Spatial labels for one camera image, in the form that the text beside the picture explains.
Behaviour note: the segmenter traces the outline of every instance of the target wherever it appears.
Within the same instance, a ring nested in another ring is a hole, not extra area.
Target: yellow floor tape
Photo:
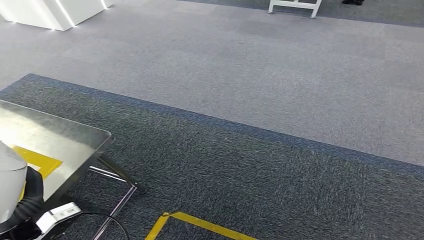
[[[48,175],[62,164],[62,162],[57,159],[39,154],[23,147],[13,144],[8,144],[8,146],[21,156],[29,166],[37,170],[41,174],[42,179],[46,179]],[[19,199],[22,199],[23,196],[24,190],[22,190]]]
[[[199,226],[203,229],[212,231],[214,233],[220,234],[220,235],[228,237],[230,239],[256,240],[256,238],[244,235],[242,233],[227,229],[227,228],[222,227],[222,226],[218,226],[218,225],[213,224],[211,222],[202,220],[202,219],[194,217],[194,216],[190,216],[190,215],[185,214],[184,212],[180,212],[180,211],[175,212],[175,213],[171,213],[171,214],[165,212],[164,214],[162,214],[162,216],[159,217],[159,219],[156,221],[156,223],[154,224],[154,226],[150,230],[150,232],[147,235],[147,237],[145,238],[145,240],[155,240],[156,237],[158,236],[159,232],[161,231],[161,229],[164,227],[164,225],[167,222],[169,217],[173,217],[173,218],[181,220],[183,222]]]

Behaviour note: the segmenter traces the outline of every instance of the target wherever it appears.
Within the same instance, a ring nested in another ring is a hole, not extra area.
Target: black cable
[[[101,212],[93,212],[93,211],[87,211],[87,212],[82,212],[80,213],[80,215],[102,215],[102,216],[106,216],[110,219],[112,219],[116,224],[118,224],[118,226],[123,230],[123,232],[125,233],[126,239],[130,240],[130,235],[128,234],[128,231],[125,229],[125,227],[120,224],[120,222],[114,218],[113,216],[109,215],[109,214],[105,214],[105,213],[101,213]]]

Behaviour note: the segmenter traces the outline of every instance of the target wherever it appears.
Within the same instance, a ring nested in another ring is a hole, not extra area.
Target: metal table leg
[[[129,191],[123,196],[123,198],[119,201],[119,203],[115,206],[113,211],[110,213],[112,217],[116,217],[137,189],[142,194],[145,194],[147,192],[147,189],[144,186],[139,186],[139,183],[133,177],[131,177],[123,168],[121,168],[118,164],[116,164],[110,157],[106,156],[105,154],[100,156],[98,158],[98,161],[101,162],[103,165],[105,165],[109,170],[113,172],[109,172],[94,166],[90,166],[88,169],[92,172],[101,174],[105,177],[116,179],[121,182],[126,182],[131,185],[131,188],[129,189]],[[106,230],[108,225],[111,223],[111,221],[112,220],[110,218],[106,219],[101,225],[101,227],[98,229],[98,231],[96,232],[92,240],[98,240],[100,236],[103,234],[103,232]]]

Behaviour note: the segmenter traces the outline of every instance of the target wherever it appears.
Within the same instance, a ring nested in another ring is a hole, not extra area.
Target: carpet border
[[[37,81],[39,83],[58,87],[61,89],[66,89],[78,93],[87,94],[96,98],[101,98],[108,101],[118,102],[121,104],[145,108],[150,111],[154,111],[162,114],[170,114],[186,120],[200,123],[208,124],[218,128],[224,128],[236,133],[246,134],[254,138],[260,138],[263,140],[280,142],[291,147],[298,147],[302,149],[307,149],[315,153],[327,154],[339,158],[343,158],[347,161],[357,161],[363,164],[373,165],[376,167],[384,168],[387,170],[392,170],[396,172],[402,172],[406,174],[413,174],[416,177],[424,178],[424,167],[419,165],[414,165],[411,163],[394,160],[391,158],[377,156],[370,153],[365,153],[357,150],[352,150],[344,148],[341,146],[335,146],[323,142],[318,142],[314,140],[309,140],[302,137],[292,136],[285,133],[275,132],[272,130],[267,130],[264,128],[259,128],[255,126],[246,125],[243,123],[233,122],[213,116],[204,115],[201,113],[196,113],[176,107],[171,107],[167,105],[162,105],[154,102],[149,102],[129,96],[119,95],[112,92],[107,92],[103,90],[98,90],[91,87],[81,86],[78,84],[65,82],[57,79],[53,79],[46,76],[40,76],[36,74],[27,74],[18,81],[7,86],[5,89],[0,91],[0,98],[6,94],[11,93],[13,90],[18,89],[26,82]]]

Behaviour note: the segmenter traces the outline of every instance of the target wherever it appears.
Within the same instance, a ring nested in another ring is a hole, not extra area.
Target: dark blue carpet
[[[149,188],[119,216],[132,239],[174,211],[258,239],[424,239],[419,166],[34,74],[0,99],[112,132],[108,154]],[[107,213],[125,191],[87,173],[68,195]],[[99,224],[81,218],[67,237]],[[122,236],[112,225],[104,239]],[[170,221],[157,239],[225,238]]]

